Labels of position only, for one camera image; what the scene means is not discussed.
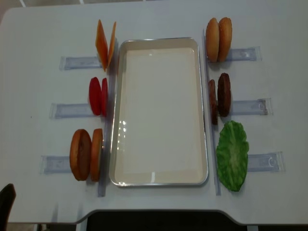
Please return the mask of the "bun slice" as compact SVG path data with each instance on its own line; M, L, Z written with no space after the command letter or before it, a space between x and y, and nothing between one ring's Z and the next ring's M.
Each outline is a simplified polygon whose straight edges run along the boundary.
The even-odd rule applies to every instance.
M103 130L97 128L93 131L91 159L90 159L90 178L94 182L98 182L100 178L100 158L103 146Z
M91 138L85 129L75 131L70 146L70 168L78 181L84 181L90 173Z

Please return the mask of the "left red tomato slice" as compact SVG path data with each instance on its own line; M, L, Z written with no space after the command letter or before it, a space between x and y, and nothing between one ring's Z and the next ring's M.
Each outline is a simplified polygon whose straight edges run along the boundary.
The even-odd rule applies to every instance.
M101 114L101 86L97 77L90 80L89 102L94 115Z

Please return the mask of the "right brown meat patty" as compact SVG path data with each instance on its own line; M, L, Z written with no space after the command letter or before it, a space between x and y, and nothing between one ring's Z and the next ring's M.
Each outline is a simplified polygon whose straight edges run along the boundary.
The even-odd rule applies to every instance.
M218 112L227 117L231 108L231 84L227 73L222 73L218 80Z

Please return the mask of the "left orange cheese slice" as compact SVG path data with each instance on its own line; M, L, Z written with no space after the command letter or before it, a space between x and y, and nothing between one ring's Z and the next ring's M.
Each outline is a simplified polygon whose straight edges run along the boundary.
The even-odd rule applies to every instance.
M106 71L108 66L108 47L101 20L98 21L97 25L95 46L102 63L103 70Z

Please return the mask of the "left top bun half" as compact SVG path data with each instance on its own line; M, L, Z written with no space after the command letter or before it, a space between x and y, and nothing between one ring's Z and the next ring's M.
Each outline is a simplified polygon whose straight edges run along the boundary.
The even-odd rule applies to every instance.
M219 28L216 18L212 18L206 27L205 46L207 57L211 62L216 62L219 51Z

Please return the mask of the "right top bun half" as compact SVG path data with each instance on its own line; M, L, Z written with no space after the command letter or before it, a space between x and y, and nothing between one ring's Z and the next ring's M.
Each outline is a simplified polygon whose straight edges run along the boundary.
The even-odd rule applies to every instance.
M218 24L219 28L219 51L218 61L224 62L228 56L232 40L232 23L231 19L224 17Z

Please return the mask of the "black chair back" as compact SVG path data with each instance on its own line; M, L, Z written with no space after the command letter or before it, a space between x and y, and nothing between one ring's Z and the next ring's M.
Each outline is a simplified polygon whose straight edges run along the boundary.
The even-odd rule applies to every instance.
M9 183L0 192L0 230L5 231L7 228L8 218L12 209L16 192L14 185Z

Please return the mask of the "long clear rail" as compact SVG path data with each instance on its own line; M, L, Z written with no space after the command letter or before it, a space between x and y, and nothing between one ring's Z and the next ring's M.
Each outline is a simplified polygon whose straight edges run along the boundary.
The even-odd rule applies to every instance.
M216 196L221 196L221 187L218 179L217 172L217 159L216 159L216 146L215 146L215 131L214 125L212 124L211 117L211 106L210 106L210 90L209 90L209 72L208 72L208 58L206 54L206 45L205 45L205 28L203 28L203 60L204 60L204 70L205 70L205 83L207 90L207 106L208 106L208 114L209 114L209 130L210 130L210 143L212 148L212 162L213 162L213 172L214 172L214 184L215 184L215 192Z
M106 187L109 182L109 165L112 148L113 123L115 114L115 100L117 88L117 71L118 71L118 41L115 39L115 50L111 60L108 74L108 101L107 101L107 116L104 118L103 129L103 147L101 158L101 172L98 183L98 197L106 195Z

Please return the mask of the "clear tomato holder rail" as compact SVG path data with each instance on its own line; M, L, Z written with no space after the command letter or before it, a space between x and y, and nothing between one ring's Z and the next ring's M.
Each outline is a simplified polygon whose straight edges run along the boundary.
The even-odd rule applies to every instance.
M49 113L50 119L95 117L91 107L86 103L59 104L52 103Z

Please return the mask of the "right long clear front rail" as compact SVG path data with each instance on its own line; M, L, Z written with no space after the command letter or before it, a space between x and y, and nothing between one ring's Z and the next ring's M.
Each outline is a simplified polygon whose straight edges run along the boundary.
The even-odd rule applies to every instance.
M210 143L212 148L212 162L213 162L213 172L214 172L214 184L215 184L215 192L216 196L221 196L221 187L218 179L217 172L217 159L216 159L216 146L215 146L215 131L214 125L212 124L211 117L211 106L210 106L210 90L209 90L209 72L208 72L208 58L206 54L206 45L205 45L205 28L203 28L203 60L204 60L204 70L205 70L205 83L207 90L207 106L208 106L208 114L209 114L209 130L210 130Z

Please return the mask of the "clear cheese holder rail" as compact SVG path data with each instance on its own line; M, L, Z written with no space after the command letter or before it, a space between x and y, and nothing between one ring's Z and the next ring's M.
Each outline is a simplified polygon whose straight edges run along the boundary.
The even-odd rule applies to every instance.
M66 57L62 56L60 59L60 70L73 70L73 69L94 69L102 68L97 56L90 57Z

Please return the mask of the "clear patty holder rail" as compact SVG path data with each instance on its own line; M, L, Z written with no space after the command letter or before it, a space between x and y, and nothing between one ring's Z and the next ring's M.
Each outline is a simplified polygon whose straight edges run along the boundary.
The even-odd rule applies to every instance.
M247 116L247 115L273 115L271 98L248 100L248 101L233 101L229 114L232 116Z

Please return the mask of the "clear bottom bun holder rail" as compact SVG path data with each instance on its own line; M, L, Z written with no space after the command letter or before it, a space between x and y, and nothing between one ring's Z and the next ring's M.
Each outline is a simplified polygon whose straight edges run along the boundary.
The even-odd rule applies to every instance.
M69 156L42 155L40 159L40 174L71 173Z

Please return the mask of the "clear bun holder rail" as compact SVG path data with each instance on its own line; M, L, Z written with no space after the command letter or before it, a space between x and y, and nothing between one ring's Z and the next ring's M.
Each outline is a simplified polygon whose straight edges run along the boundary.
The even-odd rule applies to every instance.
M71 173L69 156L42 155L40 159L40 174Z
M227 56L228 61L261 61L260 46L250 48L231 49Z

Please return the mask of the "clear top bun holder rail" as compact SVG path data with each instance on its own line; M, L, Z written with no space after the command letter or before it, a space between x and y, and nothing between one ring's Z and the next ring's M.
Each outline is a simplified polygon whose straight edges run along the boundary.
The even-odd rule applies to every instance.
M260 46L250 48L231 49L227 56L228 61L261 61Z

